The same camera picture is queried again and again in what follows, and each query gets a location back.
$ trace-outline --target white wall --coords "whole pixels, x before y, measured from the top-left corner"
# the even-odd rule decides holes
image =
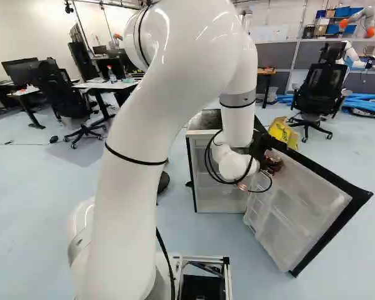
[[[77,3],[77,9],[91,46],[98,35],[101,44],[111,40],[104,14],[96,4]],[[120,7],[106,7],[110,28],[119,34],[134,13]],[[7,79],[1,61],[48,56],[67,69],[72,78],[79,78],[68,43],[69,30],[76,23],[75,14],[66,14],[62,0],[0,0],[0,80]]]

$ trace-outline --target cubicle partition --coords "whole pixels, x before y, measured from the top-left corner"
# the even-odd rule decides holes
[[[319,50],[324,44],[333,46],[339,41],[350,41],[360,57],[375,55],[375,39],[297,39],[257,43],[258,66],[277,68],[271,86],[278,87],[278,94],[292,93],[293,83],[301,85],[310,65],[318,62]],[[375,71],[350,71],[344,86],[354,93],[375,94]],[[265,87],[265,78],[259,76],[257,93],[265,93]]]

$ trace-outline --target storage box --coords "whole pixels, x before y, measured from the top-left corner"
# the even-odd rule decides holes
[[[328,34],[334,34],[338,32],[339,32],[339,25],[337,24],[329,25],[326,30],[326,33]]]
[[[348,17],[350,16],[350,6],[339,7],[335,9],[335,17]]]
[[[302,31],[303,39],[312,39],[314,37],[315,26],[307,25]]]
[[[334,17],[334,16],[335,16],[335,10],[334,10],[334,9],[327,10],[325,16],[326,16],[327,18]]]
[[[323,36],[326,34],[326,29],[328,28],[328,25],[320,25],[317,28],[317,36]]]
[[[344,31],[344,34],[353,34],[356,31],[356,27],[357,25],[349,25]]]
[[[318,25],[328,25],[329,24],[329,19],[326,17],[322,17],[318,19]]]
[[[325,18],[325,14],[326,14],[326,10],[317,11],[317,14],[315,15],[315,18],[316,19]]]
[[[356,14],[359,11],[362,11],[363,9],[364,9],[363,7],[351,7],[349,16],[352,16],[353,14]]]

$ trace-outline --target desk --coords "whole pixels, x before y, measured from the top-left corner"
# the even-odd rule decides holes
[[[26,89],[20,89],[16,92],[7,94],[7,96],[17,99],[18,102],[21,104],[22,108],[24,109],[25,113],[28,115],[28,117],[31,119],[32,123],[30,123],[28,126],[32,128],[37,129],[44,129],[45,126],[41,125],[39,121],[34,116],[34,111],[31,109],[29,105],[29,97],[31,97],[33,94],[40,93],[40,89],[38,89],[35,86],[28,86]]]
[[[104,104],[103,98],[101,94],[103,92],[117,92],[122,89],[127,89],[132,86],[137,85],[140,81],[135,81],[134,83],[124,83],[122,81],[118,81],[115,83],[107,82],[85,82],[81,84],[76,84],[73,86],[74,89],[92,89],[94,96],[96,97],[96,101],[99,104],[100,110],[102,115],[104,116],[103,121],[107,121],[115,116],[115,114],[108,114],[106,105]]]
[[[71,79],[72,83],[77,83],[79,79]],[[34,94],[40,93],[40,89],[35,86],[28,86],[26,89],[20,89],[20,86],[15,85],[12,81],[1,81],[0,91],[5,91],[7,96],[16,99],[24,109],[25,113],[29,116],[32,123],[29,127],[44,129],[45,126],[41,125],[34,116],[34,111],[29,105],[28,98]]]
[[[267,77],[267,86],[265,88],[264,102],[262,103],[262,108],[267,106],[268,90],[271,85],[271,76],[276,74],[276,69],[274,67],[259,67],[257,68],[257,75],[263,75]]]

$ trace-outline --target water bottle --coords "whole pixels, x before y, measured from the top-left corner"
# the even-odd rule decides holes
[[[116,83],[118,81],[117,77],[114,75],[114,73],[111,71],[111,66],[107,66],[108,68],[108,78],[110,79],[111,83]]]

